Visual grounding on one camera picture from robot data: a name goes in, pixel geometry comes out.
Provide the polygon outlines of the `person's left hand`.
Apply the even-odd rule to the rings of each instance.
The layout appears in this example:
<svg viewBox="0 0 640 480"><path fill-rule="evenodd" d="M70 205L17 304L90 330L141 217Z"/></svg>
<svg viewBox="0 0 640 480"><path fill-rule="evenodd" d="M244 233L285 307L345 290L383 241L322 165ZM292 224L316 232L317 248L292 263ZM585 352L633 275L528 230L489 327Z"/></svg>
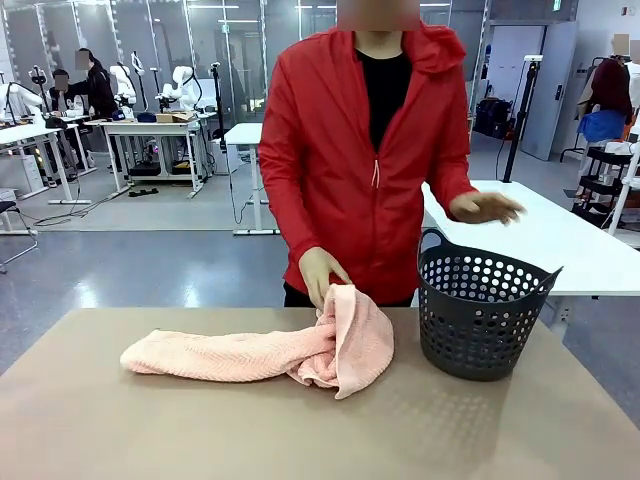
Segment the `person's left hand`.
<svg viewBox="0 0 640 480"><path fill-rule="evenodd" d="M519 220L526 212L519 203L494 192L469 192L461 194L449 204L451 217L461 223L484 224L500 222L508 225Z"/></svg>

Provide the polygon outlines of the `person's right hand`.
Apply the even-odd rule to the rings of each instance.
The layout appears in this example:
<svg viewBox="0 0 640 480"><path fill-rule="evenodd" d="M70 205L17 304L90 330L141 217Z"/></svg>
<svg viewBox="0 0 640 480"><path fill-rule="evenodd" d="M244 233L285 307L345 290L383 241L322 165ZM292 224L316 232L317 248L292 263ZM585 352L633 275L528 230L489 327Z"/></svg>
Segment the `person's right hand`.
<svg viewBox="0 0 640 480"><path fill-rule="evenodd" d="M352 281L346 270L326 250L313 247L307 250L299 259L299 270L308 296L314 306L323 310L326 294L331 285L331 276L337 277L343 284L351 284Z"/></svg>

